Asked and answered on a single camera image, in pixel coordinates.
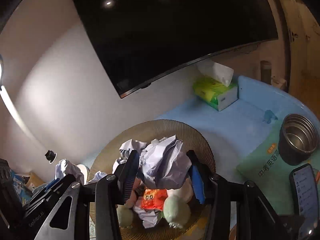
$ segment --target red candy wrapper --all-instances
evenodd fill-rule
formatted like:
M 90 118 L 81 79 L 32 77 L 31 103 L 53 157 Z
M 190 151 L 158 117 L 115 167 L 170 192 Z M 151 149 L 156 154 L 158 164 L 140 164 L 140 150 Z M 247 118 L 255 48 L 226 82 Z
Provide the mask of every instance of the red candy wrapper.
M 163 204 L 168 197 L 166 189 L 146 189 L 141 202 L 143 209 L 156 209 L 163 211 Z

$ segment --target tissue box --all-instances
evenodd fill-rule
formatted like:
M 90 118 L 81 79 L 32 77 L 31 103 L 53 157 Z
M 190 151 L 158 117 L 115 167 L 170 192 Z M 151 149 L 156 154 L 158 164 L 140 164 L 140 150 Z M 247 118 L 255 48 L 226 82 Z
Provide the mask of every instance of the tissue box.
M 193 91 L 207 102 L 209 106 L 218 111 L 225 109 L 238 99 L 237 84 L 231 82 L 226 87 L 221 82 L 208 76 L 199 78 L 193 84 Z

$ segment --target crumpled paper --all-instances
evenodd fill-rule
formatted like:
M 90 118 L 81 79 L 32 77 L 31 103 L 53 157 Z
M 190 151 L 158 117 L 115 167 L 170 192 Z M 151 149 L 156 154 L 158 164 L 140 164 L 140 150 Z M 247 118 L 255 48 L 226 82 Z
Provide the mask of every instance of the crumpled paper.
M 107 174 L 105 172 L 97 171 L 96 174 L 94 175 L 93 179 L 89 180 L 87 182 L 87 184 L 98 182 L 100 179 L 102 179 L 105 176 L 107 176 Z
M 133 206 L 133 211 L 136 212 L 142 220 L 144 228 L 152 228 L 159 223 L 162 218 L 159 210 L 144 210 L 140 208 L 143 197 L 139 197 L 136 204 Z
M 84 185 L 84 175 L 81 172 L 81 170 L 76 165 L 71 163 L 69 160 L 62 159 L 56 165 L 55 179 L 62 179 L 67 174 L 74 175 L 76 177 L 76 181 L 80 181 L 81 184 Z
M 182 187 L 191 161 L 181 150 L 182 141 L 177 140 L 175 135 L 161 140 L 154 139 L 147 147 L 146 143 L 129 140 L 120 148 L 120 150 L 129 152 L 133 149 L 140 153 L 140 168 L 137 177 L 147 188 L 178 189 Z M 113 172 L 119 164 L 125 162 L 125 159 L 117 159 L 113 165 Z

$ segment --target white wall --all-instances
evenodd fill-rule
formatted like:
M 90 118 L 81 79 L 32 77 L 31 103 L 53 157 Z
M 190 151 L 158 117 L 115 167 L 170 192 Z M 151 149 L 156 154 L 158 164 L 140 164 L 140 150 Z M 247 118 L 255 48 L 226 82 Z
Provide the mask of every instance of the white wall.
M 251 56 L 220 60 L 236 73 L 255 77 L 260 60 L 278 62 L 277 44 L 270 41 Z M 72 0 L 23 0 L 0 34 L 0 54 L 3 83 L 26 125 L 58 159 L 73 163 L 99 152 L 121 131 L 192 97 L 191 86 L 199 76 L 191 65 L 120 99 Z M 18 172 L 33 170 L 46 181 L 53 178 L 58 160 L 49 165 L 45 152 L 32 145 L 3 103 L 0 132 L 0 158 Z

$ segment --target television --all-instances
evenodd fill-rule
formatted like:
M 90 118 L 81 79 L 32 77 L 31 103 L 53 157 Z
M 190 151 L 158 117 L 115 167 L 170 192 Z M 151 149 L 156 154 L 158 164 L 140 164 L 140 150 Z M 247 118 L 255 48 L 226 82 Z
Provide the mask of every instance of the television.
M 73 0 L 121 98 L 219 51 L 277 39 L 267 0 Z

